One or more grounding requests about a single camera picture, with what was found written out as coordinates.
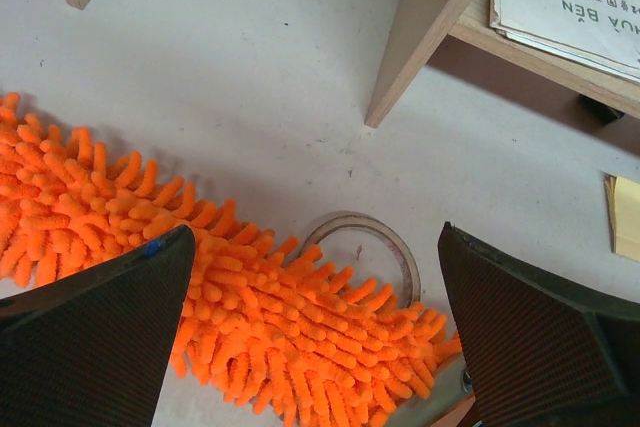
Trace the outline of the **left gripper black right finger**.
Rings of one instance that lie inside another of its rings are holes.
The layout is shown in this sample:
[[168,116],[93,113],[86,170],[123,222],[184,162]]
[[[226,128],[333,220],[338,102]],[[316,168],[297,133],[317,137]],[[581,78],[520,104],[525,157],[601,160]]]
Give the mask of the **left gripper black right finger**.
[[639,305],[451,223],[438,255],[485,426],[636,426]]

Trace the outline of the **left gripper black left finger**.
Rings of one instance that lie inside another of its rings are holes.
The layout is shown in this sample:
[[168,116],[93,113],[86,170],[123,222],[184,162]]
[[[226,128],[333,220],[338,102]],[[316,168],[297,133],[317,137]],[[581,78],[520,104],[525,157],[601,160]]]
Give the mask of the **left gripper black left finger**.
[[195,257],[184,225],[1,301],[4,426],[148,426]]

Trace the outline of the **orange microfiber duster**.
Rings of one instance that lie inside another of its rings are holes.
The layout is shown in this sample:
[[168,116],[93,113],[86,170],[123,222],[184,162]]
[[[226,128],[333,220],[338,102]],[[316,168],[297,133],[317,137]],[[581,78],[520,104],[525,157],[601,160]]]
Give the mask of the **orange microfiber duster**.
[[162,183],[154,160],[110,161],[87,128],[64,136],[16,93],[1,100],[1,274],[41,287],[185,225],[196,252],[170,362],[228,402],[272,408],[288,426],[382,426],[427,397],[436,370],[462,350],[446,317],[400,307],[392,286],[352,286],[352,268],[296,254],[235,217],[232,200]]

